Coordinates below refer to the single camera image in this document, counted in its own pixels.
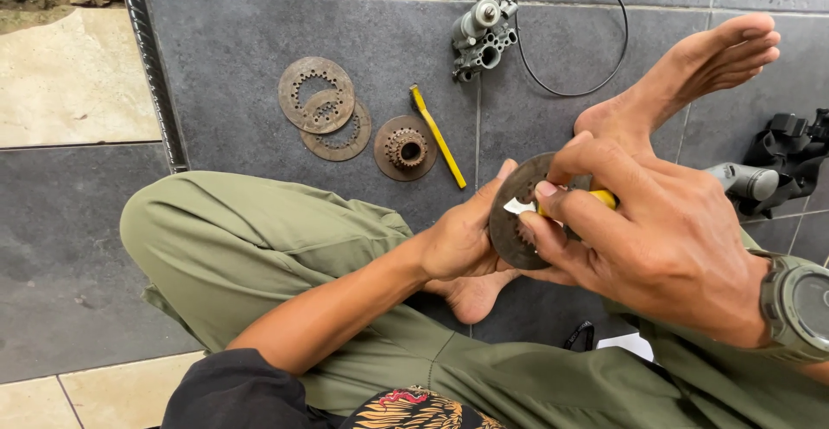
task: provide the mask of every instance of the watch face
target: watch face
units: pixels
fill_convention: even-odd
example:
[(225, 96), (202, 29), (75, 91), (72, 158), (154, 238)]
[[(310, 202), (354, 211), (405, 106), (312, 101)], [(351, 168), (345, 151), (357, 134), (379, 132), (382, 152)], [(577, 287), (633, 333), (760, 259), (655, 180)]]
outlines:
[(804, 275), (793, 290), (800, 324), (814, 336), (829, 340), (829, 277)]

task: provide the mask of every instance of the bare foot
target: bare foot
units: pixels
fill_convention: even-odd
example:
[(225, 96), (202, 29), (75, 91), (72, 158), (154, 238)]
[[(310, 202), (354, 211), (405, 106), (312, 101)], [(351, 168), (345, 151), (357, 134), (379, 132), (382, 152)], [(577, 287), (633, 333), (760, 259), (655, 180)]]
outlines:
[(630, 154), (650, 150), (649, 136), (702, 95), (730, 89), (780, 56), (780, 34), (764, 13), (730, 19), (682, 39), (627, 91), (582, 112), (573, 129), (615, 139)]
[(511, 270), (482, 277), (459, 277), (453, 281), (430, 281), (423, 291), (444, 297), (459, 321), (476, 324), (487, 317), (501, 289), (520, 275)]

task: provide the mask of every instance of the olive green trousers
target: olive green trousers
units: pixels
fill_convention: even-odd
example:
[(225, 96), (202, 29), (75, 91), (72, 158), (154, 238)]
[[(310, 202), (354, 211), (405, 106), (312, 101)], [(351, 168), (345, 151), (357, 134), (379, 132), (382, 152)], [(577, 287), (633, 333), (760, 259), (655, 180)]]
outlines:
[[(331, 192), (187, 172), (136, 193), (121, 236), (151, 281), (143, 298), (217, 352), (268, 310), (367, 265), (412, 233), (396, 212)], [(828, 424), (829, 388), (623, 312), (658, 365), (616, 347), (575, 353), (485, 344), (400, 305), (301, 378), (307, 404), (347, 415), (377, 392), (418, 384), (516, 429)]]

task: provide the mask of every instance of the carburetor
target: carburetor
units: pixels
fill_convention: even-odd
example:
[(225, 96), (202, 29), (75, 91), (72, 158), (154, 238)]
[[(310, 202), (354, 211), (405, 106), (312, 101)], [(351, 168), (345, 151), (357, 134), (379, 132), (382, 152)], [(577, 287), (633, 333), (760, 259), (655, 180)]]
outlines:
[(470, 82), (501, 62), (501, 53), (518, 42), (509, 20), (518, 11), (517, 0), (478, 0), (452, 25), (452, 47), (458, 51), (452, 76)]

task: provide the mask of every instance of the person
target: person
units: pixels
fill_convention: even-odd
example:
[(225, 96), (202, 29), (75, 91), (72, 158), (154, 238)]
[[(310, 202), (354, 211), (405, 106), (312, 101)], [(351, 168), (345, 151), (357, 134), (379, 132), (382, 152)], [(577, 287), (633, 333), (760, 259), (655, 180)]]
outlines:
[[(758, 74), (779, 40), (767, 15), (731, 19), (581, 114), (535, 195), (585, 243), (521, 215), (557, 266), (544, 271), (513, 270), (487, 236), (512, 160), (417, 235), (394, 211), (295, 183), (187, 172), (140, 190), (121, 236), (152, 282), (143, 298), (212, 353), (162, 427), (824, 426), (826, 363), (758, 352), (769, 259), (747, 251), (757, 246), (713, 177), (657, 159), (649, 141), (690, 101)], [(572, 174), (593, 174), (619, 210), (561, 191)], [(474, 323), (522, 274), (607, 298), (656, 363), (617, 347), (484, 344), (401, 304), (433, 292)]]

